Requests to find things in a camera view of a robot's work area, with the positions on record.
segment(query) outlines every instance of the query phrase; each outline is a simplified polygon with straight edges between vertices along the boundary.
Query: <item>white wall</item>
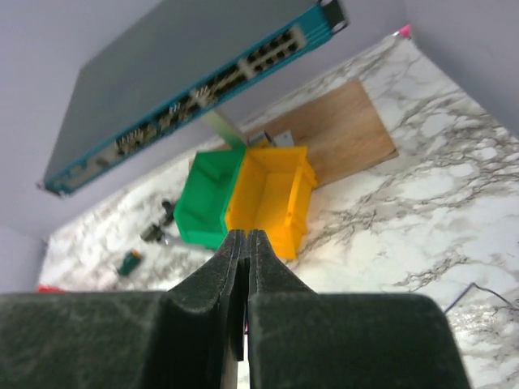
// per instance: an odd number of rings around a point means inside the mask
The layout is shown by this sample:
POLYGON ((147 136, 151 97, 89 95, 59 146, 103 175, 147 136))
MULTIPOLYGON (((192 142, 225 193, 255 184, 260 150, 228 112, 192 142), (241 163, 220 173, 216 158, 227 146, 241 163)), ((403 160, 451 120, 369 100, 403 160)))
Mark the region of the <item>white wall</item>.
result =
POLYGON ((0 225, 0 293, 34 291, 44 251, 41 239, 0 225))
POLYGON ((519 136, 519 1, 407 0, 418 47, 519 136))
MULTIPOLYGON (((56 199, 43 176, 80 66, 157 0, 6 0, 0 11, 0 224, 45 237, 143 173, 211 135, 195 122, 78 194, 56 199)), ((224 106, 242 121, 405 25, 401 0, 344 0, 351 25, 224 106)))

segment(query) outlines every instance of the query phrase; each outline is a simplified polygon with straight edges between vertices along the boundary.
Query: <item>ethernet port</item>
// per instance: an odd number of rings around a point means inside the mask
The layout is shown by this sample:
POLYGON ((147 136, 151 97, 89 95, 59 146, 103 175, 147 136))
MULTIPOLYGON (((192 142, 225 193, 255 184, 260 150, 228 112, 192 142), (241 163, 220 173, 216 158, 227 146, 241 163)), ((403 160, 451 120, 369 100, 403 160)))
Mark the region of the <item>ethernet port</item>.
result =
POLYGON ((236 72, 238 72, 240 69, 238 67, 238 65, 232 65, 232 66, 229 66, 227 69, 225 69, 224 71, 222 71, 219 76, 221 76, 222 78, 225 78, 225 77, 228 77, 236 72))
POLYGON ((283 35, 281 35, 281 38, 283 39, 283 42, 288 42, 292 39, 292 32, 290 30, 287 30, 283 32, 283 35))
POLYGON ((214 92, 217 97, 225 95, 230 89, 232 89, 230 84, 225 85, 223 88, 220 88, 214 92))
POLYGON ((219 77, 219 76, 217 76, 217 77, 215 77, 215 78, 213 78, 213 79, 210 79, 210 80, 205 84, 205 86, 208 87, 208 88, 210 89, 210 88, 214 87, 214 86, 218 83, 218 81, 220 81, 220 77, 219 77))
POLYGON ((238 85, 241 85, 246 82, 247 82, 247 77, 245 75, 240 75, 238 78, 236 78, 236 83, 238 85))
POLYGON ((247 61, 249 63, 253 63, 256 59, 258 59, 257 54, 259 54, 257 51, 250 53, 249 56, 247 57, 247 61))
POLYGON ((171 124, 172 117, 171 117, 171 114, 169 113, 169 110, 167 110, 163 114, 155 116, 154 119, 157 123, 159 123, 161 130, 165 130, 171 124))
POLYGON ((187 112, 190 114, 190 115, 193 115, 193 113, 197 112, 199 110, 199 107, 198 105, 192 105, 191 107, 189 107, 187 109, 187 112))
POLYGON ((182 105, 187 104, 190 100, 191 100, 191 96, 189 96, 189 94, 187 94, 178 101, 178 104, 182 106, 182 105))
POLYGON ((160 111, 159 113, 157 113, 154 117, 153 117, 153 120, 155 122, 158 122, 159 120, 161 120, 161 118, 163 118, 165 115, 167 115, 169 113, 169 107, 166 108, 166 109, 163 109, 162 111, 160 111))

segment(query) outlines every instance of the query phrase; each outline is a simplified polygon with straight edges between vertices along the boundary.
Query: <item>gray switch panel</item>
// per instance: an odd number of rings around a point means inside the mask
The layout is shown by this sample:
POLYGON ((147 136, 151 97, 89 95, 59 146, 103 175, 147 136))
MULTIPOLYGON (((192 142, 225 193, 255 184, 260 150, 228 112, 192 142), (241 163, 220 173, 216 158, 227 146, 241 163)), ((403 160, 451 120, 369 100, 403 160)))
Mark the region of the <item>gray switch panel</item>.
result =
POLYGON ((337 0, 165 0, 80 71, 43 187, 74 193, 345 25, 337 0))

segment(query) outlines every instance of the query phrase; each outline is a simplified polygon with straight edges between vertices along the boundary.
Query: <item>green plastic bin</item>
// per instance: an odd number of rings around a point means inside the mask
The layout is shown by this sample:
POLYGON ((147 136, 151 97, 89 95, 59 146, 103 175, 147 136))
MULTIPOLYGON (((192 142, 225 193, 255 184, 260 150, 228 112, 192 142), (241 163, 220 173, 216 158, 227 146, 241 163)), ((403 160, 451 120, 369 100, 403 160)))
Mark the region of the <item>green plastic bin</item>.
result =
POLYGON ((245 148, 198 152, 174 211, 183 241, 217 249, 227 234, 225 213, 245 148))

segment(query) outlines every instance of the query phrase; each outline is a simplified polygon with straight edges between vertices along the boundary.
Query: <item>white marble surface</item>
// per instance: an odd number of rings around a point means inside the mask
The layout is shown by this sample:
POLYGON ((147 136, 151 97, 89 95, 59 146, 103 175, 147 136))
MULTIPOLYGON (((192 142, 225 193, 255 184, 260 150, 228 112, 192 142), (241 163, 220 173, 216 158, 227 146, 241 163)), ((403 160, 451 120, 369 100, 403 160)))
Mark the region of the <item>white marble surface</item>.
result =
MULTIPOLYGON (((245 127, 359 77, 400 156, 316 190, 289 266, 318 292, 424 293, 447 306, 470 282, 519 297, 519 143, 410 41, 389 37, 245 127)), ((143 227, 176 198, 188 152, 57 231, 41 282, 99 289, 130 248, 148 260, 113 289, 167 289, 207 254, 148 246, 143 227)), ((519 387, 519 314, 472 291, 448 315, 474 387, 519 387)), ((240 366, 240 387, 247 366, 240 366)))

